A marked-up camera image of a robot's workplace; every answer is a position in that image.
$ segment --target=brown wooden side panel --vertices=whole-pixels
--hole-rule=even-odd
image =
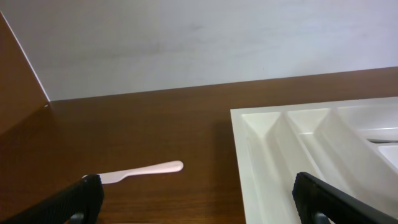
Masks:
[[[45,104],[29,63],[0,14],[0,134]]]

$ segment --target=white wall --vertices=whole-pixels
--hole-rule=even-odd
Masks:
[[[397,0],[0,0],[51,100],[398,66]]]

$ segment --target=wooden table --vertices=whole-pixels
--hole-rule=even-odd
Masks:
[[[104,185],[98,223],[244,223],[229,110],[398,96],[398,67],[51,102],[0,137],[0,219],[84,174],[181,160]]]

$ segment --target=black object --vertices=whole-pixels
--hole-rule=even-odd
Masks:
[[[398,220],[356,200],[324,181],[300,172],[293,187],[293,198],[303,224],[398,224]]]
[[[104,191],[99,175],[87,175],[79,182],[17,214],[2,224],[95,224]]]

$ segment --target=white tray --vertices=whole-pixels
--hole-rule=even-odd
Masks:
[[[398,97],[231,110],[247,224],[300,223],[298,172],[398,217]]]

